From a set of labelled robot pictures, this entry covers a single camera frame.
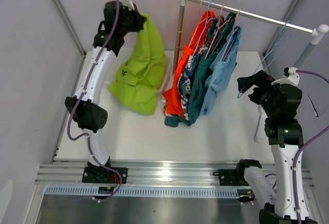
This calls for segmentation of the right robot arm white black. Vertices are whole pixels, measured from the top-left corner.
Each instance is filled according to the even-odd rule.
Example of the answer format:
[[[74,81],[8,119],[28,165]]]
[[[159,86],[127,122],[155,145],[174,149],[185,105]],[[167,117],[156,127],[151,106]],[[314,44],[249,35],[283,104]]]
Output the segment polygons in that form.
[[[251,187],[260,206],[260,223],[315,223],[303,192],[303,131],[295,118],[302,99],[299,81],[295,67],[286,68],[277,80],[263,70],[237,80],[239,93],[252,88],[249,100],[266,115],[264,131],[275,162],[275,189],[256,160],[241,160],[234,175],[239,184]]]

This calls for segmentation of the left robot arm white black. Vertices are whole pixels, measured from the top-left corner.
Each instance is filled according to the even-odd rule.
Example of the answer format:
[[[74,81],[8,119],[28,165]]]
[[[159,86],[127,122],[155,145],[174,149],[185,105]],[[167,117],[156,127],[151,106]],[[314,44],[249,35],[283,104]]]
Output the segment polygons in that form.
[[[92,59],[83,82],[72,97],[65,99],[69,112],[67,135],[72,141],[81,137],[86,139],[90,155],[88,164],[96,167],[93,176],[101,183],[108,182],[112,176],[103,132],[108,113],[99,105],[102,86],[124,44],[125,36],[142,30],[146,21],[136,4],[129,7],[123,2],[108,2],[103,14],[104,19],[94,36]]]

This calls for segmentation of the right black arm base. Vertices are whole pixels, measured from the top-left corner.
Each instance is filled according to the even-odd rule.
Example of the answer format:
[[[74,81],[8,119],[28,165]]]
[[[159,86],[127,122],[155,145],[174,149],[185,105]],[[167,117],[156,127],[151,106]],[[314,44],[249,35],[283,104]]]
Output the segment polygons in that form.
[[[213,172],[213,176],[219,178],[221,186],[249,186],[244,179],[244,171],[249,167],[262,168],[258,160],[241,159],[235,166],[235,169],[220,169]]]

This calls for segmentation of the light blue shorts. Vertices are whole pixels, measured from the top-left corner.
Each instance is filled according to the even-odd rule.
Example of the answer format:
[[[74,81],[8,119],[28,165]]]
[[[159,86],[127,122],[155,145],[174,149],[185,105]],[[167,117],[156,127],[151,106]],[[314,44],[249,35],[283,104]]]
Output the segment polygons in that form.
[[[235,26],[235,32],[228,46],[225,61],[221,62],[220,60],[231,33],[226,37],[226,43],[217,54],[215,60],[211,63],[210,69],[212,74],[205,81],[207,91],[199,113],[200,115],[207,115],[212,110],[218,94],[227,88],[231,75],[236,66],[236,58],[239,51],[242,32],[243,24],[239,23]]]

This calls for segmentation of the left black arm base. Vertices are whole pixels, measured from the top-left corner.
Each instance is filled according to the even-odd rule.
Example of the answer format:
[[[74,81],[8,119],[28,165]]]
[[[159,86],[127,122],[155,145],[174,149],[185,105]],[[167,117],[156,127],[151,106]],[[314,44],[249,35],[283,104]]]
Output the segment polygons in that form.
[[[121,183],[126,184],[128,176],[127,167],[111,167],[114,171],[121,175]],[[83,183],[108,183],[119,184],[120,179],[118,174],[109,171],[101,166],[96,166],[88,162],[84,168],[82,182]]]

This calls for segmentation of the lime green shorts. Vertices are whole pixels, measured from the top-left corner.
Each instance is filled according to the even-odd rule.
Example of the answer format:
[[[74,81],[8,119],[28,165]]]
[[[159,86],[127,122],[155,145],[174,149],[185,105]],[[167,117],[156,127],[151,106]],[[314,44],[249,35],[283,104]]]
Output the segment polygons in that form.
[[[133,52],[115,74],[108,91],[126,108],[152,115],[157,93],[166,75],[167,58],[158,28],[143,13],[143,29],[137,32]]]

